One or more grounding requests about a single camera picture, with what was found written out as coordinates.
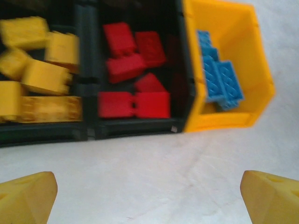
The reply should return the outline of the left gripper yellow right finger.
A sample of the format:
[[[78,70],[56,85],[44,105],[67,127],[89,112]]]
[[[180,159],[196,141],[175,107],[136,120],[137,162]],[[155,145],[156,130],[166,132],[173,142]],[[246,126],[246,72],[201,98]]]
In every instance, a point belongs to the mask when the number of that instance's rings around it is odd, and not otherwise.
[[[254,224],[297,224],[299,182],[265,172],[243,173],[240,191]]]

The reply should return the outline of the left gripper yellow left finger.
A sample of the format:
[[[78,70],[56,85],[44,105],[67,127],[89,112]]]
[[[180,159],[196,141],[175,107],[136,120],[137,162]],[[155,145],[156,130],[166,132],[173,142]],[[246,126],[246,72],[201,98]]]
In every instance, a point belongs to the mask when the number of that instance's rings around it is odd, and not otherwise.
[[[57,196],[57,182],[49,171],[0,184],[2,224],[46,224]]]

